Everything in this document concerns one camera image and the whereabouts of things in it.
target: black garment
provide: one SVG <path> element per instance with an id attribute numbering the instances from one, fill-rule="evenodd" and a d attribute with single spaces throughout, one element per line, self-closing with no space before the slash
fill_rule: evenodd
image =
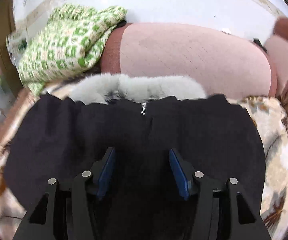
<path id="1" fill-rule="evenodd" d="M 44 95 L 25 116 L 4 170 L 24 208 L 41 197 L 49 178 L 63 181 L 89 169 L 108 147 L 118 153 L 103 239 L 177 239 L 194 201 L 178 201 L 168 163 L 175 147 L 198 171 L 225 182 L 237 178 L 260 211 L 264 150 L 247 111 L 223 95 L 141 104 L 74 103 Z"/>

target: blue gripper pad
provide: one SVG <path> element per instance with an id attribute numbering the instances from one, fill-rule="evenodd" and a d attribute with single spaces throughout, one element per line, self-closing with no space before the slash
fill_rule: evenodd
<path id="1" fill-rule="evenodd" d="M 176 181 L 177 188 L 179 189 L 180 192 L 180 196 L 183 197 L 184 200 L 188 200 L 189 198 L 188 180 L 173 150 L 169 151 L 168 159 Z"/>
<path id="2" fill-rule="evenodd" d="M 108 153 L 108 158 L 106 160 L 106 163 L 104 164 L 104 167 L 102 169 L 102 172 L 98 180 L 98 191 L 96 193 L 96 196 L 99 200 L 101 200 L 105 196 L 108 190 L 109 183 L 111 181 L 111 176 L 114 170 L 115 160 L 116 160 L 115 149 L 110 148 L 110 152 Z"/>

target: folded blanket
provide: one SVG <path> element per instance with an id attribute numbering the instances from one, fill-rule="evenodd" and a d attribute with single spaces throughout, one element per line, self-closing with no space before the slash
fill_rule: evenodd
<path id="1" fill-rule="evenodd" d="M 55 8 L 20 60 L 17 70 L 22 83 L 37 95 L 45 82 L 92 68 L 125 14 L 120 6 L 101 11 L 71 4 Z"/>

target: silver screw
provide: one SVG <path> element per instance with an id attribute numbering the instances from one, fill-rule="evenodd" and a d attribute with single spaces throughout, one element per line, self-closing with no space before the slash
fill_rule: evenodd
<path id="1" fill-rule="evenodd" d="M 238 181 L 235 178 L 230 178 L 229 182 L 235 185 L 235 184 L 237 184 Z"/>
<path id="2" fill-rule="evenodd" d="M 195 175 L 195 177 L 201 178 L 201 177 L 204 176 L 204 173 L 201 172 L 201 171 L 196 171 L 196 172 L 194 173 L 194 175 Z"/>
<path id="3" fill-rule="evenodd" d="M 89 177 L 91 175 L 91 172 L 90 171 L 83 171 L 82 172 L 82 176 L 83 177 Z"/>
<path id="4" fill-rule="evenodd" d="M 54 178 L 50 178 L 47 183 L 50 184 L 50 185 L 53 185 L 54 183 L 56 182 L 56 179 Z"/>

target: floral bedspread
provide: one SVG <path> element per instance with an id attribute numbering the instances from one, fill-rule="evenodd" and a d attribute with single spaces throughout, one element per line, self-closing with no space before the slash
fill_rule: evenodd
<path id="1" fill-rule="evenodd" d="M 71 85 L 52 93 L 64 98 Z M 29 95 L 0 145 L 0 238 L 11 240 L 25 214 L 3 180 L 3 168 L 9 148 L 21 120 L 38 98 Z M 265 186 L 260 214 L 273 240 L 282 240 L 288 232 L 288 117 L 276 98 L 249 97 L 229 100 L 247 109 L 263 142 L 266 160 Z"/>

